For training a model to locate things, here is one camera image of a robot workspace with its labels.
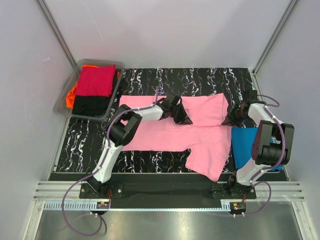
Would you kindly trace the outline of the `pink t shirt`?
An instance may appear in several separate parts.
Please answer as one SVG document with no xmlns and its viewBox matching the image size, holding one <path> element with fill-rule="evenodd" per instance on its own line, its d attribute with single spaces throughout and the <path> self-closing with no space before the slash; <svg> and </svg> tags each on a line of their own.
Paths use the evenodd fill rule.
<svg viewBox="0 0 320 240">
<path fill-rule="evenodd" d="M 182 152 L 190 149 L 185 166 L 218 181 L 229 157 L 232 128 L 222 125 L 228 111 L 224 94 L 184 96 L 182 104 L 191 125 L 178 125 L 169 117 L 141 122 L 124 151 Z"/>
</svg>

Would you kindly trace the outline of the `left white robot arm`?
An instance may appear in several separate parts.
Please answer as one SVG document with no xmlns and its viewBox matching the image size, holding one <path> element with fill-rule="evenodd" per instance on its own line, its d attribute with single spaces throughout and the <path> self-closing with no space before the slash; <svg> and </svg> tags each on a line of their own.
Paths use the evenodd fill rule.
<svg viewBox="0 0 320 240">
<path fill-rule="evenodd" d="M 107 124 L 106 143 L 92 176 L 87 179 L 90 192 L 97 198 L 108 193 L 107 182 L 122 149 L 134 138 L 141 123 L 173 118 L 177 125 L 191 125 L 182 98 L 174 93 L 156 99 L 152 104 L 131 108 L 126 104 L 119 106 Z"/>
</svg>

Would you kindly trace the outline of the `orange t shirt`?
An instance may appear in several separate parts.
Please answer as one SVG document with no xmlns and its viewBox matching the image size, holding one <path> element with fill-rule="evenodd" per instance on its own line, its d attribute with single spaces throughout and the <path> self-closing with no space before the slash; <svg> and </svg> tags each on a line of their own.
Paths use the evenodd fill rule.
<svg viewBox="0 0 320 240">
<path fill-rule="evenodd" d="M 114 83 L 114 80 L 118 80 L 119 76 L 120 76 L 120 74 L 116 70 L 115 76 L 113 78 L 113 83 Z M 82 97 L 85 100 L 88 100 L 89 98 L 92 98 L 92 99 L 95 99 L 95 100 L 107 100 L 109 97 L 112 96 L 112 94 L 109 97 L 103 97 L 103 96 L 79 96 L 79 95 L 76 95 L 76 87 L 77 87 L 77 82 L 76 82 L 75 86 L 72 88 L 72 90 L 67 94 L 67 96 L 65 98 L 66 106 L 69 109 L 74 109 L 75 108 L 76 98 L 77 97 Z"/>
</svg>

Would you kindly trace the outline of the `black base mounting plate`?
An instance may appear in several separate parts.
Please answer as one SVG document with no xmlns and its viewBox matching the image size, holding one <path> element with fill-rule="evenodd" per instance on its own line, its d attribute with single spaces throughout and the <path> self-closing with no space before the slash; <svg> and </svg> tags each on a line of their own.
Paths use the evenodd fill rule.
<svg viewBox="0 0 320 240">
<path fill-rule="evenodd" d="M 225 191 L 229 177 L 229 173 L 224 173 L 220 182 L 213 182 L 197 173 L 113 173 L 106 192 L 97 194 L 83 182 L 79 197 L 141 207 L 217 207 L 222 200 L 235 202 L 257 198 L 255 189 L 232 197 Z"/>
</svg>

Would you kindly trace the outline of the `magenta folded t shirt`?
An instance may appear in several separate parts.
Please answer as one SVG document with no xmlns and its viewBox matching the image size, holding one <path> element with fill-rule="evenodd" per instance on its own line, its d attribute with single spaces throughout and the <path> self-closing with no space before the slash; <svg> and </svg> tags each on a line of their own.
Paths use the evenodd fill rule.
<svg viewBox="0 0 320 240">
<path fill-rule="evenodd" d="M 109 97 L 113 92 L 116 66 L 84 65 L 77 81 L 75 94 L 83 97 Z"/>
</svg>

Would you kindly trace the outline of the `black t shirt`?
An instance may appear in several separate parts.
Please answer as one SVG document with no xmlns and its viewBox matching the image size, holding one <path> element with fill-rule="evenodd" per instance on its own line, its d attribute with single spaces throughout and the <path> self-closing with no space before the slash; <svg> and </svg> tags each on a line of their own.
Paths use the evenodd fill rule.
<svg viewBox="0 0 320 240">
<path fill-rule="evenodd" d="M 115 89 L 116 84 L 117 80 L 114 80 L 113 90 Z M 72 113 L 75 115 L 85 115 L 91 117 L 100 116 L 106 111 L 106 108 L 110 102 L 110 98 L 111 97 L 106 100 L 98 100 L 93 98 L 85 100 L 83 97 L 77 97 L 75 100 L 75 106 L 73 109 L 71 109 Z"/>
</svg>

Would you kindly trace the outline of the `clear plastic bin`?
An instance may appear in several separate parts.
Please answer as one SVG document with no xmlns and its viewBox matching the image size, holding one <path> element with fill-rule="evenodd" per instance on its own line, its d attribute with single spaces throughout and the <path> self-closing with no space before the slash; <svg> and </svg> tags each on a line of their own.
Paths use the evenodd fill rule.
<svg viewBox="0 0 320 240">
<path fill-rule="evenodd" d="M 73 114 L 72 113 L 72 109 L 67 107 L 66 104 L 66 97 L 68 95 L 68 93 L 72 90 L 72 88 L 76 85 L 76 82 L 79 80 L 81 71 L 82 71 L 82 67 L 84 65 L 94 65 L 94 66 L 98 66 L 98 67 L 105 67 L 105 66 L 111 66 L 111 65 L 115 65 L 115 68 L 118 72 L 120 72 L 119 78 L 116 82 L 115 85 L 115 89 L 112 92 L 112 95 L 110 97 L 110 101 L 109 104 L 105 110 L 105 112 L 103 114 L 101 114 L 100 116 L 87 116 L 87 115 L 79 115 L 79 114 Z M 113 101 L 117 95 L 118 89 L 120 87 L 120 83 L 124 74 L 124 70 L 125 70 L 125 64 L 119 61 L 110 61 L 110 60 L 101 60 L 101 59 L 89 59 L 89 58 L 84 58 L 81 59 L 77 62 L 75 69 L 72 71 L 72 73 L 70 74 L 70 77 L 68 78 L 68 80 L 65 82 L 64 88 L 62 90 L 62 92 L 60 93 L 54 107 L 53 107 L 53 111 L 56 114 L 61 114 L 66 118 L 78 118 L 78 119 L 82 119 L 82 120 L 94 120 L 94 121 L 102 121 L 105 120 L 107 118 L 107 115 L 112 107 Z"/>
</svg>

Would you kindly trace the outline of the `blue folded t shirt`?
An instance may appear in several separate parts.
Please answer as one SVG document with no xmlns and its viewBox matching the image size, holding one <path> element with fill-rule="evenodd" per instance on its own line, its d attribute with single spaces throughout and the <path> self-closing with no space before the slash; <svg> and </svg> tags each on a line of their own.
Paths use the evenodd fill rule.
<svg viewBox="0 0 320 240">
<path fill-rule="evenodd" d="M 252 158 L 252 147 L 257 134 L 257 127 L 233 127 L 231 130 L 231 143 L 234 156 L 235 169 L 243 168 Z"/>
</svg>

